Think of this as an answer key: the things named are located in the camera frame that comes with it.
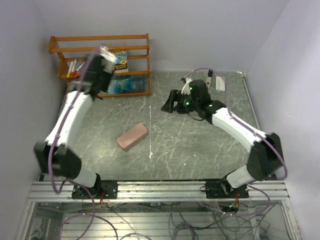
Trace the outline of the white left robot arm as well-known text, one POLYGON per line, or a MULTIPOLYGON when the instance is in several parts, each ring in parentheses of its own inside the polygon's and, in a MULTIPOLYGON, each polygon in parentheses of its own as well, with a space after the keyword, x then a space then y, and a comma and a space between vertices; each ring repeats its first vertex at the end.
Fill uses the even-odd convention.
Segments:
POLYGON ((70 84, 57 122, 46 137, 34 145, 34 153, 43 174, 51 181, 64 177, 84 187, 85 194, 96 199, 102 193, 101 177, 85 168, 73 151, 80 125, 99 93, 107 90, 114 75, 117 57, 109 52, 93 52, 87 58, 80 77, 70 84))

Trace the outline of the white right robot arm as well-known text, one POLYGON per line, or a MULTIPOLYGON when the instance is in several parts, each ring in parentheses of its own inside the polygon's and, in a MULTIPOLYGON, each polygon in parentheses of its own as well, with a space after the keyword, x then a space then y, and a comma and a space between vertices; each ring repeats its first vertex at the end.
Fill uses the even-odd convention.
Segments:
POLYGON ((196 112, 200 120, 219 127, 243 145, 249 157, 246 165, 228 173, 220 181, 220 192, 226 198, 233 197, 238 188, 254 181, 263 181, 283 169, 282 178, 288 170, 285 165, 280 137, 267 134, 236 116, 221 101, 212 100, 203 80, 183 79, 181 90, 171 90, 161 111, 189 114, 196 112))

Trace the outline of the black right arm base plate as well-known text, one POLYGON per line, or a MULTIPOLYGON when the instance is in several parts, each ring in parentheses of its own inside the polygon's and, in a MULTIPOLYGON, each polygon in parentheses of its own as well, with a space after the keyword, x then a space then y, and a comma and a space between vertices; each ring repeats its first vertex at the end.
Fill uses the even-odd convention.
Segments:
POLYGON ((227 187, 226 184, 222 184, 219 179, 206 181, 205 184, 200 187, 200 191, 205 193, 207 199, 235 199, 236 196, 240 198, 249 197, 245 184, 238 188, 232 188, 227 187))

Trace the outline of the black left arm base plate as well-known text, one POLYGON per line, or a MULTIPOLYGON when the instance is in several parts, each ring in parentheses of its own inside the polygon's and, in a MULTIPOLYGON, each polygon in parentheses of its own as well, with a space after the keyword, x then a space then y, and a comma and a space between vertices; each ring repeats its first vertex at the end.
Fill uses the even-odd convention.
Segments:
MULTIPOLYGON (((94 189, 86 187, 86 189, 94 199, 113 200, 116 199, 118 195, 118 182, 103 180, 100 188, 94 189)), ((75 185, 71 193, 71 198, 74 200, 84 200, 90 199, 90 195, 83 187, 75 185)))

